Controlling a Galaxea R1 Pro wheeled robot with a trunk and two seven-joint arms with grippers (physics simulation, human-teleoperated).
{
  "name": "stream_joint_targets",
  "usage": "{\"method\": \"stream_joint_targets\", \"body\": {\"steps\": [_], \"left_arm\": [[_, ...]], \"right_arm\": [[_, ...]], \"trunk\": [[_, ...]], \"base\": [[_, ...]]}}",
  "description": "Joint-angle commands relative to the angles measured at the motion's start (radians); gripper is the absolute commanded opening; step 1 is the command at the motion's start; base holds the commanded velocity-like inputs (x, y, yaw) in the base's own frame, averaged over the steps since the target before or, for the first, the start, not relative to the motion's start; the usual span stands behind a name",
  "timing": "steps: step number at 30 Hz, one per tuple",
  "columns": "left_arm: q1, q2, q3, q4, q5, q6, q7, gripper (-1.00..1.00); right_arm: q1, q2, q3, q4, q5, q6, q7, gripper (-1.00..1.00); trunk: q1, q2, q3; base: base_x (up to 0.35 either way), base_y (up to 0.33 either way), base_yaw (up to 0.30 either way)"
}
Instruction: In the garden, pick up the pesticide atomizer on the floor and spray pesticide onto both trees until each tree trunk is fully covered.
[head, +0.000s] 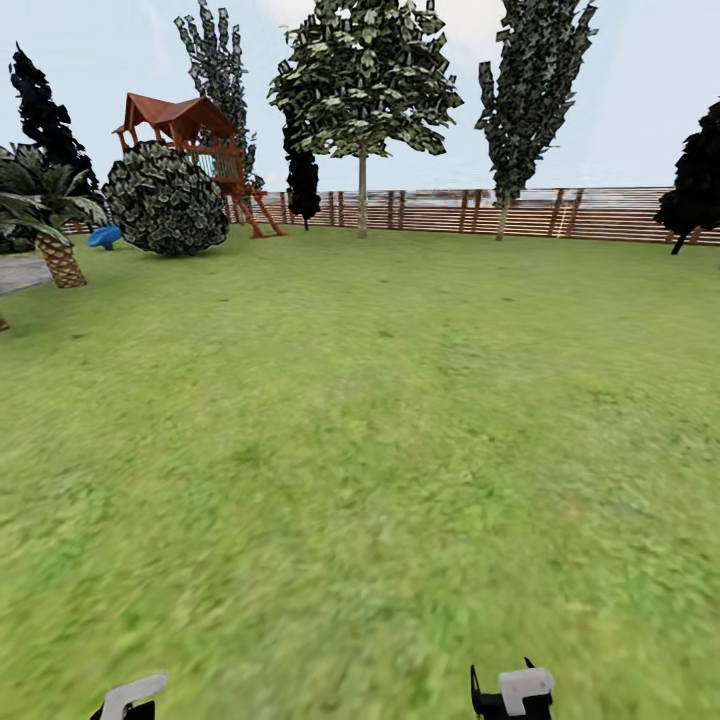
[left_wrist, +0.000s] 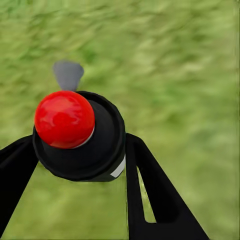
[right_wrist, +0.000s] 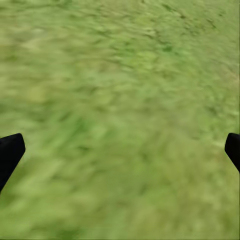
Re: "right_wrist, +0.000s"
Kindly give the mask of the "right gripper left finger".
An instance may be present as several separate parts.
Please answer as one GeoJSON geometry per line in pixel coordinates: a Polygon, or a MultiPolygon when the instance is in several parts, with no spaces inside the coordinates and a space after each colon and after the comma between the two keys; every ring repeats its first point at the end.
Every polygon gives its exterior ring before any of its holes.
{"type": "Polygon", "coordinates": [[[0,192],[26,151],[21,133],[0,138],[0,192]]]}

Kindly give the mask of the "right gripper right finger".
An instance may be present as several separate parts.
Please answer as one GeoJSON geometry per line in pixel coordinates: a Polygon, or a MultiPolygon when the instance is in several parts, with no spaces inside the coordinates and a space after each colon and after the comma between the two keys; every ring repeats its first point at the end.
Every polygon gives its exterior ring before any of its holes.
{"type": "Polygon", "coordinates": [[[240,172],[240,135],[234,133],[228,134],[225,152],[240,172]]]}

